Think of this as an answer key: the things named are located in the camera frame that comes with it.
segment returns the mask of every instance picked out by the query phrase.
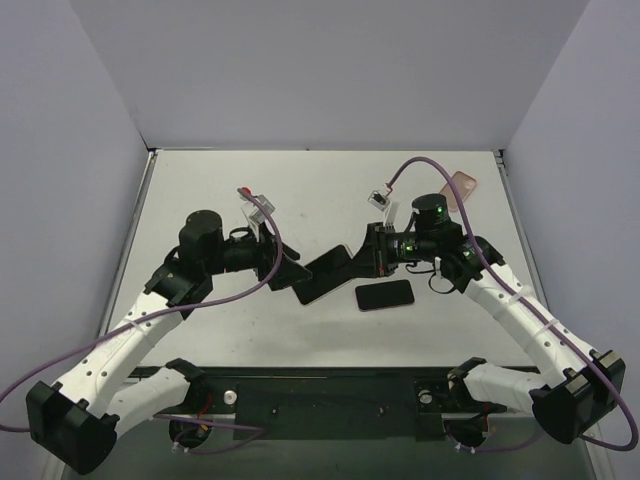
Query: red wire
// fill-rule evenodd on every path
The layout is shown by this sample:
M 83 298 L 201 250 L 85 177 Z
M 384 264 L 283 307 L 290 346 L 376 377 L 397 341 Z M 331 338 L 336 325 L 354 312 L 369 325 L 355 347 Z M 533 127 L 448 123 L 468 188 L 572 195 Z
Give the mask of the red wire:
M 200 419 L 200 417 L 207 412 L 207 410 L 209 410 L 211 408 L 211 405 L 213 404 L 213 395 L 209 394 L 207 396 L 207 405 L 200 411 L 200 413 L 198 413 L 198 419 Z

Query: screw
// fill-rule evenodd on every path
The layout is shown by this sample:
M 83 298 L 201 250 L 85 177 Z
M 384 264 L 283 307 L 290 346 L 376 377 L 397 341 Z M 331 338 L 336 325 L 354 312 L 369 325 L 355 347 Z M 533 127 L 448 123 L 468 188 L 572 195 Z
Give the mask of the screw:
M 421 390 L 420 393 L 418 393 L 418 400 L 420 400 L 420 403 L 423 405 L 427 405 L 431 403 L 433 397 L 429 393 L 429 390 Z
M 238 400 L 238 394 L 233 390 L 227 390 L 224 392 L 224 403 L 227 405 L 233 405 Z

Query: white wall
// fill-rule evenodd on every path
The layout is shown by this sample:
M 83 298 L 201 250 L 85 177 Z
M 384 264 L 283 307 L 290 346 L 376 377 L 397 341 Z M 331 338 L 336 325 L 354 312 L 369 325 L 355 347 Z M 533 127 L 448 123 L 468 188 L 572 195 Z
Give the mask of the white wall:
M 517 206 L 556 315 L 623 355 L 640 420 L 640 3 L 592 0 L 507 148 Z M 606 438 L 626 443 L 619 412 Z M 612 454 L 638 478 L 640 452 Z
M 4 389 L 95 335 L 146 149 L 66 0 L 1 2 L 0 64 Z M 25 392 L 0 422 L 26 425 Z M 40 478 L 44 453 L 0 432 L 0 478 Z
M 504 148 L 587 0 L 72 0 L 147 144 Z

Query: white arm segment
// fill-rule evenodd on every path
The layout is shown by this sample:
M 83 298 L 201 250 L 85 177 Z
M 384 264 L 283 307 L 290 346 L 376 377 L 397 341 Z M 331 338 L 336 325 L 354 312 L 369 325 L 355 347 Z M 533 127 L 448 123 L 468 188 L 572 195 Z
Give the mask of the white arm segment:
M 129 314 L 115 328 L 166 308 L 165 298 L 153 292 L 148 295 L 141 293 Z M 74 403 L 86 400 L 89 403 L 87 411 L 98 418 L 102 417 L 133 369 L 162 337 L 182 321 L 180 313 L 162 315 L 101 343 L 58 379 L 62 384 L 60 393 Z
M 589 356 L 593 347 L 570 333 L 535 299 L 531 291 L 522 290 L 521 282 L 515 277 L 509 265 L 494 265 L 493 269 L 514 291 L 522 294 L 522 297 L 530 301 L 557 329 L 576 344 L 585 355 Z M 518 342 L 518 345 L 538 367 L 542 380 L 549 387 L 556 387 L 567 379 L 564 375 L 565 369 L 571 368 L 579 372 L 586 366 L 569 347 L 561 344 L 560 340 L 548 328 L 544 328 L 540 320 L 518 301 L 517 296 L 512 297 L 504 291 L 486 271 L 482 272 L 481 280 L 471 280 L 465 290 L 465 295 L 489 312 Z M 485 373 L 485 378 L 490 379 L 491 375 Z
M 533 400 L 529 391 L 545 385 L 537 373 L 518 372 L 496 367 L 490 363 L 478 365 L 464 377 L 471 398 L 478 402 L 491 402 L 533 415 Z
M 107 413 L 118 415 L 118 438 L 165 408 L 184 401 L 189 382 L 176 370 L 161 368 L 152 377 L 121 390 L 113 397 Z

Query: phone case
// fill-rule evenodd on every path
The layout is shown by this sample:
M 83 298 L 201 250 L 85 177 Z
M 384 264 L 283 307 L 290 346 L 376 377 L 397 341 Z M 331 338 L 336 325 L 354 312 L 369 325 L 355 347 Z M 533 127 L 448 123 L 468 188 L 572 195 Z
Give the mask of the phone case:
M 456 186 L 458 192 L 460 192 L 460 197 L 462 197 L 463 202 L 469 197 L 469 195 L 471 195 L 471 192 L 473 192 L 478 185 L 478 181 L 475 178 L 459 170 L 454 173 L 451 178 L 453 179 L 453 184 Z M 457 212 L 459 210 L 458 202 L 456 202 L 448 183 L 442 187 L 440 193 L 446 197 L 449 211 Z

